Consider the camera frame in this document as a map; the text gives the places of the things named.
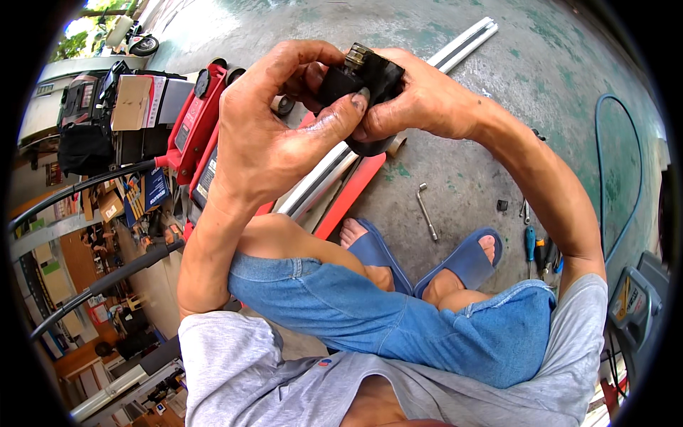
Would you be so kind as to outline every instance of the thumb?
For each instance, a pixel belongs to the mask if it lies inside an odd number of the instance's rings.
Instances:
[[[414,108],[406,108],[406,92],[387,102],[374,105],[367,111],[360,125],[354,130],[352,136],[358,142],[370,142],[396,135],[401,130],[406,130],[415,120]]]
[[[369,99],[370,91],[366,87],[356,94],[342,96],[329,107],[323,108],[316,121],[301,131],[316,142],[316,149],[327,153],[351,135],[361,122]]]

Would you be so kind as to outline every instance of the blue slide sandal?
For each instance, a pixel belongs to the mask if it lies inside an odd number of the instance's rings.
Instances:
[[[398,265],[391,251],[389,251],[389,247],[379,230],[367,219],[357,218],[356,221],[367,230],[367,233],[359,237],[353,245],[349,246],[348,251],[358,257],[363,265],[391,268],[393,285],[396,288],[396,292],[413,295],[413,285],[410,284],[406,273]]]
[[[493,265],[488,261],[486,253],[484,253],[484,250],[479,245],[479,239],[484,236],[493,236],[495,239]],[[457,274],[465,288],[476,290],[486,279],[493,275],[496,265],[498,265],[502,257],[503,241],[500,234],[491,227],[480,228],[467,236],[460,243],[460,246],[456,247],[455,251],[417,282],[414,296],[422,299],[422,292],[424,292],[430,280],[444,268],[448,268]]]

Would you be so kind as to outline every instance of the toe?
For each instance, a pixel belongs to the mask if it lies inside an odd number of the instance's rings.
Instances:
[[[348,247],[351,246],[355,241],[351,231],[345,227],[341,228],[341,231],[339,232],[339,238],[341,239],[341,247],[343,247],[344,249],[348,249]]]
[[[493,258],[495,257],[495,243],[496,239],[493,238],[493,236],[484,236],[481,239],[479,239],[479,245],[482,247],[484,250],[484,253],[486,254],[486,257],[488,258],[488,261],[493,264]]]
[[[355,219],[347,218],[344,221],[344,226],[346,226],[351,232],[358,237],[367,233],[367,230]]]

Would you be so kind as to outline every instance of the hand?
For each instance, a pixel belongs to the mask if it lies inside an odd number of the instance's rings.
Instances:
[[[340,98],[301,129],[289,129],[270,110],[273,98],[282,92],[315,108],[312,95],[327,66],[343,62],[344,54],[327,42],[282,42],[223,92],[210,192],[214,205],[221,208],[225,200],[253,207],[277,199],[351,134],[367,108],[366,89],[361,90],[365,95]]]
[[[407,128],[452,139],[471,137],[477,127],[477,112],[487,98],[470,92],[403,49],[372,50],[406,69],[403,92],[369,109],[353,132],[354,139],[377,141]]]

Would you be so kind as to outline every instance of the forearm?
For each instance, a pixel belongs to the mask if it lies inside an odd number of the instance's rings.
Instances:
[[[574,172],[504,108],[490,100],[479,107],[480,124],[472,139],[509,171],[566,262],[605,278],[598,221]],[[571,276],[571,281],[578,278]],[[567,281],[563,276],[561,291]]]
[[[257,206],[219,194],[206,207],[185,247],[178,278],[180,319],[220,309],[229,300],[227,275],[237,242]]]

